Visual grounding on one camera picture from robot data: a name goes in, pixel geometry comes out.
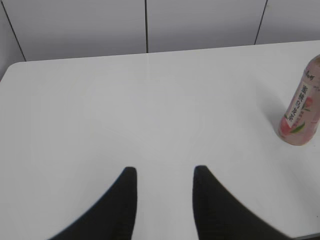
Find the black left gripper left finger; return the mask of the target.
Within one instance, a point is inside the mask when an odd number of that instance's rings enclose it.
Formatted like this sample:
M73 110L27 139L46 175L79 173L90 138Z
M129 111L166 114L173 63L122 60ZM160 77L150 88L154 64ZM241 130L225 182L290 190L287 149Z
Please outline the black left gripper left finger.
M130 240L138 202L137 170L125 167L113 185L53 240Z

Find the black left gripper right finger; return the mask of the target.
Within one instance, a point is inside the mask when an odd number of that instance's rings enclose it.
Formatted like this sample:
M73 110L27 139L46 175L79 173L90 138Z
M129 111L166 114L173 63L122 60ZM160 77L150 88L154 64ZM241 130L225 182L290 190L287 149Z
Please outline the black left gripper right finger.
M205 165L193 172L192 208L200 240L289 240L240 203Z

